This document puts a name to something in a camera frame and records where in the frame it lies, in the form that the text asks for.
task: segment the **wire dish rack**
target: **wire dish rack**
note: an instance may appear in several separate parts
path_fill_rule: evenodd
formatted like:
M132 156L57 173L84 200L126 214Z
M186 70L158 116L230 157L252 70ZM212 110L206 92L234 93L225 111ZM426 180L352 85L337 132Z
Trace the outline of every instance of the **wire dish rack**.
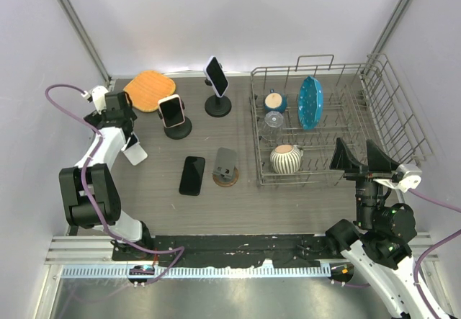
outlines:
M301 127L297 113L299 90L307 76L318 79L323 89L323 114L313 130ZM287 97L276 141L265 138L261 129L270 89ZM399 163L419 164L432 155L411 100L384 54L368 55L367 63L346 64L335 64L332 54L301 55L292 66L257 67L251 72L250 104L259 186L343 183L342 171L329 170L337 138L343 138L362 163L367 162L366 139ZM269 161L270 153L284 144L304 150L300 170L294 174L275 173Z

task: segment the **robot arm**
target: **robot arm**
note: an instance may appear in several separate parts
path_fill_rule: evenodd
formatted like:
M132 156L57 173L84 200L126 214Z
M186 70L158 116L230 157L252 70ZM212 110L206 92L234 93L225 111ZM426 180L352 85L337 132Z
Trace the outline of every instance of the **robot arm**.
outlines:
M85 156L74 167L62 169L59 173L66 219L71 226L103 231L80 180L85 161L102 138L102 144L86 168L89 188L93 191L92 194L112 233L127 241L142 242L144 246L148 246L150 241L146 241L146 236L150 237L150 234L146 234L147 227L123 212L120 196L110 175L110 169L120 151L134 166L147 158L147 153L133 132L137 117L129 96L125 92L109 93L103 86L97 86L90 94L85 93L82 96L93 102L96 108L85 120L96 127L101 135L95 137Z
M414 284L414 260L408 242L416 236L413 210L405 204L385 206L389 193L383 186L406 192L421 182L421 170L400 165L367 140L368 165L360 163L338 138L330 169L343 170L356 183L357 221L341 220L326 231L339 253L349 259L378 293L393 318L449 319L424 281L422 292L435 316Z

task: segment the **gray wall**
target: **gray wall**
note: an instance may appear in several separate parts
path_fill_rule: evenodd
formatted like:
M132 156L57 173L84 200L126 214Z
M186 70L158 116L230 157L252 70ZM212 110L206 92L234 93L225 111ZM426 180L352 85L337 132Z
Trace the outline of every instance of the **gray wall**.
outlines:
M302 54L362 61L397 0L71 0L112 75L294 64Z
M461 206L461 0L413 0L385 52L434 147L423 165L419 191ZM461 227L461 215L410 195L420 226L434 242ZM457 317L461 316L461 238L438 250L444 280Z
M0 308L30 318L52 235L66 230L58 172L89 145L90 132L45 100L48 85L100 84L56 0L0 0ZM55 94L90 110L78 94Z

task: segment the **phone screen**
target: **phone screen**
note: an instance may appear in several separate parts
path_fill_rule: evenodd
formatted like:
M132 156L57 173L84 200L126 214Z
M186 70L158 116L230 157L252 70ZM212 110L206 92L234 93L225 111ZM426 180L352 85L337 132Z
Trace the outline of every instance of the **phone screen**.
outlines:
M173 127L184 122L181 99L173 98L160 104L161 114L164 116L165 126Z
M204 170L205 159L203 157L186 157L184 169L182 169L179 193L183 195L199 195Z
M224 95L224 91L228 88L229 83L218 60L213 58L205 70L207 71L208 77L213 82L216 91L218 91L219 96Z

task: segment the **white phone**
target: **white phone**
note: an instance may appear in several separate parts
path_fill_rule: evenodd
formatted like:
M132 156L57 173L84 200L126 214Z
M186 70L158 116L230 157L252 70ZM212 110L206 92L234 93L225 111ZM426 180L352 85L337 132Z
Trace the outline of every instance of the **white phone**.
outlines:
M158 101L158 110L165 128L171 128L186 121L182 100L178 94L172 94L160 99Z
M203 71L213 87L216 96L221 98L229 87L229 82L225 77L224 71L215 56L212 56Z

